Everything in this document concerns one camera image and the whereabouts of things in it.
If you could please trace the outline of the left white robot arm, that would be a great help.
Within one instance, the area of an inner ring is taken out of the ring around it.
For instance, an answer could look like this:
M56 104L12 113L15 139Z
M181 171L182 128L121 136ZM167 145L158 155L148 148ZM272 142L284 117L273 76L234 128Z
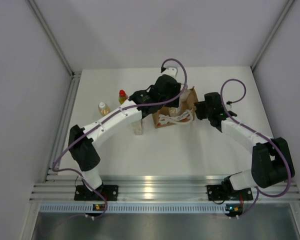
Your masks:
M162 73L149 89L134 92L120 107L106 116L84 127L75 125L70 129L69 152L85 180L88 197L97 200L103 194L103 181L97 168L101 160L97 149L103 142L164 106L176 107L179 104L176 96L180 95L180 91L181 84L177 82L176 75Z

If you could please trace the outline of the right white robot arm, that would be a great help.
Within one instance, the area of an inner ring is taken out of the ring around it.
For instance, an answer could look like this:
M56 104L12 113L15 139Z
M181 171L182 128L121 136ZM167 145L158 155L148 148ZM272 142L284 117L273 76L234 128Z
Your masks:
M251 154L250 169L222 181L222 192L227 198L234 199L242 190L257 188L260 191L281 182L287 182L287 185L276 197L289 191L295 169L284 138L270 138L239 122L234 112L224 109L217 92L205 94L204 100L195 102L194 106L199 120L207 119L212 127L234 139Z

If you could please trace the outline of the red cap yellow bottle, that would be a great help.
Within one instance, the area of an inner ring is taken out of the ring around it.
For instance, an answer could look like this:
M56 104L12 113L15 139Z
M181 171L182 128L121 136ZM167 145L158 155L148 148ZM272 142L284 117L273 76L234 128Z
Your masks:
M118 96L119 103L122 105L128 98L129 96L126 94L126 92L123 89L121 89L119 91L119 96Z

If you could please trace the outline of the grey cap clear bottle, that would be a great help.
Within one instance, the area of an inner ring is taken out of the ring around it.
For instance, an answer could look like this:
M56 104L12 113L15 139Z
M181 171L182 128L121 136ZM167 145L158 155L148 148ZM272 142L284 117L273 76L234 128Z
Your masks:
M131 127L132 127L133 133L135 135L140 136L143 134L143 120L142 119L133 122L131 124Z

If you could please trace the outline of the white cap amber bottle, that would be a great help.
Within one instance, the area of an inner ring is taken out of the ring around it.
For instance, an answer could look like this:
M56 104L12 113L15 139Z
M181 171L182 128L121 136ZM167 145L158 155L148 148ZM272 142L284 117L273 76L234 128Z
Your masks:
M104 102L100 102L98 104L98 110L102 117L108 115L111 112L109 106Z

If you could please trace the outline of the burlap watermelon canvas bag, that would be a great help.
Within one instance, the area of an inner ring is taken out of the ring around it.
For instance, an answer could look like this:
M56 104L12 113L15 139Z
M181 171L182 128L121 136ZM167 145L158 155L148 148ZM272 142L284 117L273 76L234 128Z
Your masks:
M197 93L194 87L186 90L191 90L191 93L185 102L179 101L178 107L163 107L152 114L156 129L172 125L187 125L195 120L194 103L198 102Z

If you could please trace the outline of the white cap clear bottle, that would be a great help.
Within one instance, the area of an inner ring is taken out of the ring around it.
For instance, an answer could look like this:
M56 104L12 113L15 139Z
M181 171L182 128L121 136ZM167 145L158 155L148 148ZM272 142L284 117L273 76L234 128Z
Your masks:
M189 90L189 89L185 90L179 97L179 103L181 104L183 102L186 102L190 93L191 93L191 90Z

